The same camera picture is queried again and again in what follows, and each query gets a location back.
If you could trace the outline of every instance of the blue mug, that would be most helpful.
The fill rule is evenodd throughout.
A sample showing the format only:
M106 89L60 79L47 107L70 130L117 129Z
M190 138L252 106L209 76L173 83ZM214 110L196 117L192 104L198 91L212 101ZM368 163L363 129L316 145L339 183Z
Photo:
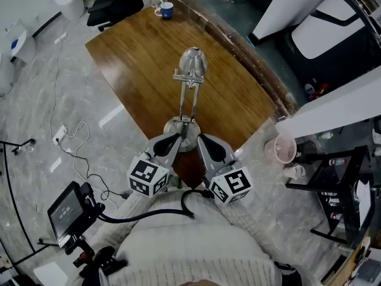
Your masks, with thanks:
M164 2L155 10L155 15L161 18L169 19L173 15L173 3Z

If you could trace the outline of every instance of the black office chair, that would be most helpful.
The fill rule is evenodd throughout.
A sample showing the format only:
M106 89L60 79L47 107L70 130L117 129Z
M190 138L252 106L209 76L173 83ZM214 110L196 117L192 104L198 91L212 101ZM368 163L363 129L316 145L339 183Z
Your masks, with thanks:
M143 8L143 0L96 0L88 9L90 14L88 26L98 26L103 32L105 27L113 26L124 18L131 16Z

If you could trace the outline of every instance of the black strap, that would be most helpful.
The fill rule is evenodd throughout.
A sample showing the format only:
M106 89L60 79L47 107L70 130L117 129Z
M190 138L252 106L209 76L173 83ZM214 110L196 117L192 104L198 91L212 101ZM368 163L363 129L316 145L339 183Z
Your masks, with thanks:
M275 266L282 273L282 286L302 286L302 277L299 272L288 264L274 262Z

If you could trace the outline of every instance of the person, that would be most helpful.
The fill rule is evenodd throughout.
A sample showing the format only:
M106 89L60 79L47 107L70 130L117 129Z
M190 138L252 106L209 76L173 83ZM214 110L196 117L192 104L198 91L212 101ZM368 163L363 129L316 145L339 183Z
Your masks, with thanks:
M184 190L170 188L150 199L134 192L113 214L117 219L151 210L181 209ZM121 285L313 285L302 271L274 262L281 253L260 233L241 201L218 206L213 199L189 194L186 207L195 219L176 214L147 217L137 222L104 223L92 238L95 252L112 246L117 260L128 265L107 276L110 286ZM67 285L79 286L78 274Z

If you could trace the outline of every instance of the black monitor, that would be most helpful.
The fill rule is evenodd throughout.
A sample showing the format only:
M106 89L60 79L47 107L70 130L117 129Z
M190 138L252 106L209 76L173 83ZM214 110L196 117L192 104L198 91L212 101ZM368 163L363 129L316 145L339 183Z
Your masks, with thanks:
M87 213L80 185L72 182L48 210L50 223L60 247L65 246L72 236L80 237L96 220Z

